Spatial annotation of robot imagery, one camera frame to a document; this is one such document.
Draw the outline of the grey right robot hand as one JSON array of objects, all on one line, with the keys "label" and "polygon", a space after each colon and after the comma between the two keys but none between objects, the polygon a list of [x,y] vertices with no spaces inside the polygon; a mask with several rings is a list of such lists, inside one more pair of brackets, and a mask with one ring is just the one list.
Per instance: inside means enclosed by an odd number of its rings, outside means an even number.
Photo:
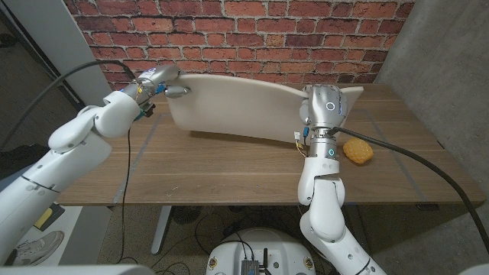
[{"label": "grey right robot hand", "polygon": [[348,114],[348,98],[337,86],[307,85],[308,95],[300,106],[300,119],[311,129],[339,127]]}]

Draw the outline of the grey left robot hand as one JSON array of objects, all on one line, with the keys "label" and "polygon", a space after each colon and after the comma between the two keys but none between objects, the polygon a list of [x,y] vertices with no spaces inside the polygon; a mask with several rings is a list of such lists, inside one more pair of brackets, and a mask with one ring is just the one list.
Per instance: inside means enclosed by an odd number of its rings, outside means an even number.
[{"label": "grey left robot hand", "polygon": [[164,94],[167,98],[177,99],[188,95],[192,90],[184,86],[168,84],[179,77],[181,70],[176,65],[164,65],[152,67],[144,71],[137,79],[137,97],[146,94],[151,98],[158,94]]}]

